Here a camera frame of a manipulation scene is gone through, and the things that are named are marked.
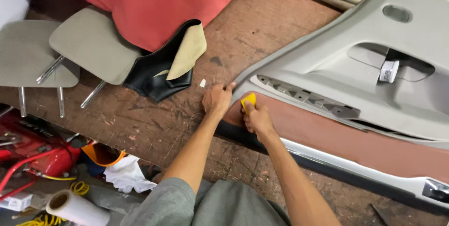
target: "brown vinyl panel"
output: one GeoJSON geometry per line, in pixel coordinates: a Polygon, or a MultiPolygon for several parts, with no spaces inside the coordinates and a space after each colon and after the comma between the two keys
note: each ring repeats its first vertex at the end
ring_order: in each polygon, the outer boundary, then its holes
{"type": "MultiPolygon", "coordinates": [[[[253,92],[247,92],[241,99],[250,93],[253,92]]],[[[449,150],[362,131],[254,93],[256,104],[269,108],[280,137],[398,177],[432,177],[449,183],[445,170],[449,165],[449,150]]],[[[233,103],[223,120],[244,127],[240,100],[233,103]]]]}

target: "hand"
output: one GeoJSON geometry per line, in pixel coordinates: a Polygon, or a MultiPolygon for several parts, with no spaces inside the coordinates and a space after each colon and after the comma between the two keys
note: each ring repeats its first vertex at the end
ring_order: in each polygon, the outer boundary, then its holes
{"type": "Polygon", "coordinates": [[[248,115],[243,116],[246,128],[251,133],[255,132],[259,141],[263,143],[272,134],[277,136],[266,105],[256,103],[254,106],[250,101],[246,101],[245,108],[248,111],[248,115]]]}
{"type": "Polygon", "coordinates": [[[203,106],[207,115],[221,120],[231,104],[232,90],[237,82],[231,82],[224,87],[224,83],[214,85],[208,89],[203,98],[203,106]]]}

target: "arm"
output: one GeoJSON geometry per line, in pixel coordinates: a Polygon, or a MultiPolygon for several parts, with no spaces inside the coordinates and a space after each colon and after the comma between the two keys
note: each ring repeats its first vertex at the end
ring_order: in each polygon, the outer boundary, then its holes
{"type": "Polygon", "coordinates": [[[249,115],[244,116],[249,132],[255,132],[264,144],[281,183],[292,225],[341,226],[334,212],[318,190],[301,171],[274,130],[266,106],[245,103],[249,115]]]}
{"type": "Polygon", "coordinates": [[[224,89],[224,84],[221,83],[206,91],[203,98],[206,115],[171,163],[162,180],[172,177],[180,178],[190,185],[195,195],[198,193],[212,137],[218,123],[228,110],[235,85],[236,83],[233,82],[224,89]]]}

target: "gray shirt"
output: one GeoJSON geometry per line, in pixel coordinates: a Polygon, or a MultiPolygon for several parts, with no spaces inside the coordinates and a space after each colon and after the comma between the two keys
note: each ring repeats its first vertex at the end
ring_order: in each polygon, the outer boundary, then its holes
{"type": "Polygon", "coordinates": [[[179,178],[162,181],[121,226],[290,225],[285,211],[251,187],[233,181],[202,181],[197,196],[179,178]]]}

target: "black vinyl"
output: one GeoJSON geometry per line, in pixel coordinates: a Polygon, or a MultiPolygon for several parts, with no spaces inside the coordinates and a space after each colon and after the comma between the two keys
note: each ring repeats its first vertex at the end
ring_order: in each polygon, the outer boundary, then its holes
{"type": "MultiPolygon", "coordinates": [[[[266,148],[261,142],[257,140],[256,135],[248,132],[245,128],[234,126],[221,120],[215,131],[215,135],[226,137],[235,142],[241,143],[249,149],[268,155],[266,148]]],[[[366,189],[373,193],[389,197],[400,203],[426,212],[449,215],[449,209],[417,199],[414,194],[405,190],[392,187],[373,179],[365,178],[361,175],[345,171],[344,169],[336,166],[321,164],[320,162],[317,162],[315,160],[301,157],[293,153],[290,154],[295,159],[296,163],[303,168],[315,171],[317,173],[326,175],[350,185],[366,189]]]]}
{"type": "Polygon", "coordinates": [[[200,23],[201,21],[198,19],[192,19],[183,23],[161,49],[149,55],[139,57],[123,86],[156,102],[160,102],[170,95],[188,88],[192,82],[193,69],[174,80],[165,80],[168,74],[153,76],[171,68],[185,32],[189,27],[199,25],[200,23]]]}

